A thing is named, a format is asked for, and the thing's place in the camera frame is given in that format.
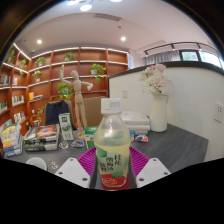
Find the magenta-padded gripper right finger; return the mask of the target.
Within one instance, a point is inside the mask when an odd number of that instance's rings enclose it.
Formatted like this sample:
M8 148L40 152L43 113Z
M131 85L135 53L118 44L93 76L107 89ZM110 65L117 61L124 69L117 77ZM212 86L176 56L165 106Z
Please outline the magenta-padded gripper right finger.
M129 180L132 188L143 187L170 174L158 158L149 158L139 150L130 148Z

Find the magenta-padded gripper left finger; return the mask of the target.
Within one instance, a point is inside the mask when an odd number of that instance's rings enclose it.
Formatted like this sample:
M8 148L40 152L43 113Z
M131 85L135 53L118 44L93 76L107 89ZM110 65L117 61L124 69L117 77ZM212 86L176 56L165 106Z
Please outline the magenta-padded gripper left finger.
M83 188L93 189L97 180L96 148L87 150L78 158L68 158L55 175Z

